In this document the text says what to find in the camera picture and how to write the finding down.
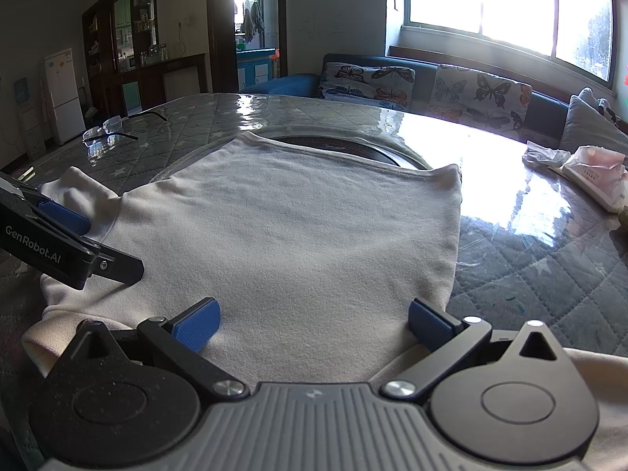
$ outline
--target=wooden door frame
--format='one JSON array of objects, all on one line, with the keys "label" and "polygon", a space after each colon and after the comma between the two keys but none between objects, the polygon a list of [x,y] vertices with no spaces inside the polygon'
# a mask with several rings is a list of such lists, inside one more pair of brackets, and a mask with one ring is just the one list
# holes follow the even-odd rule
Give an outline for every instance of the wooden door frame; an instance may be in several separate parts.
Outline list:
[{"label": "wooden door frame", "polygon": [[[279,71],[288,74],[286,0],[279,0]],[[207,0],[207,35],[212,91],[237,93],[236,39],[234,37],[233,0]]]}]

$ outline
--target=round table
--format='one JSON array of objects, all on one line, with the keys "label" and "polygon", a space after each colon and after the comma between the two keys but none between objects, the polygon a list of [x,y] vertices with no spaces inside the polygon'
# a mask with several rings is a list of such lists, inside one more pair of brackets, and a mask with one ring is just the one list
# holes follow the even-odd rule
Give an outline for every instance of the round table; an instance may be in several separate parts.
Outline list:
[{"label": "round table", "polygon": [[[566,347],[628,355],[628,233],[568,180],[525,167],[524,144],[420,115],[298,97],[201,94],[155,110],[167,121],[146,114],[124,122],[137,141],[110,138],[91,149],[73,141],[36,161],[29,182],[54,180],[76,166],[121,194],[246,130],[350,139],[431,168],[457,163],[462,217],[447,310],[482,316],[496,329],[540,319]],[[15,259],[0,264],[3,398],[18,398],[37,382],[20,346],[45,306],[37,277]],[[16,374],[23,367],[28,372]],[[25,402],[7,413],[14,430]],[[26,428],[17,437],[26,444]]]}]

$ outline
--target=blue textured pad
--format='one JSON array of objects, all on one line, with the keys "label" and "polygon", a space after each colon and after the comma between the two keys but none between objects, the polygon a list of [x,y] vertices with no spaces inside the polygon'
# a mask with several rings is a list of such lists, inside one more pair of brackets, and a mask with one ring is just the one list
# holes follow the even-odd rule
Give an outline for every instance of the blue textured pad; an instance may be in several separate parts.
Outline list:
[{"label": "blue textured pad", "polygon": [[214,298],[205,298],[170,323],[174,339],[198,352],[221,326],[221,307]]},{"label": "blue textured pad", "polygon": [[40,201],[37,204],[37,209],[79,236],[84,236],[91,228],[91,223],[85,216],[66,209],[63,205],[59,205],[52,200]]},{"label": "blue textured pad", "polygon": [[410,303],[407,323],[418,342],[431,352],[455,336],[454,326],[417,301]]}]

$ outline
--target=refrigerator door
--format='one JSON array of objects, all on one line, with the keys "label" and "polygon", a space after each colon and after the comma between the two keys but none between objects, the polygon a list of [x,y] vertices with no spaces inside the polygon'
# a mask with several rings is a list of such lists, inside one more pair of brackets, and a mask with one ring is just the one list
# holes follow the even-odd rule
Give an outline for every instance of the refrigerator door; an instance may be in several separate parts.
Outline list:
[{"label": "refrigerator door", "polygon": [[85,131],[79,98],[57,106],[52,113],[55,118],[54,138],[58,145],[64,144]]},{"label": "refrigerator door", "polygon": [[44,60],[46,69],[46,81],[52,107],[76,99],[79,96],[77,82],[74,78],[74,62],[72,51],[68,50],[60,55]]}]

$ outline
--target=sofa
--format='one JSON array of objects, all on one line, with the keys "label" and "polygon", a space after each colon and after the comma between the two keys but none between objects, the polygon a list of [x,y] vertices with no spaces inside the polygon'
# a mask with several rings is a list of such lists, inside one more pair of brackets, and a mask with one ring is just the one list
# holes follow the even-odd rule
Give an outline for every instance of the sofa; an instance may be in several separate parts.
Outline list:
[{"label": "sofa", "polygon": [[[410,111],[419,115],[426,113],[436,78],[438,67],[436,64],[394,57],[335,53],[325,55],[323,68],[327,62],[346,62],[363,67],[400,66],[413,69],[416,76]],[[296,74],[247,87],[241,93],[315,97],[319,79],[320,74]],[[557,148],[563,135],[568,108],[569,106],[563,102],[533,91],[528,112],[521,127],[520,141],[531,140],[546,147]]]}]

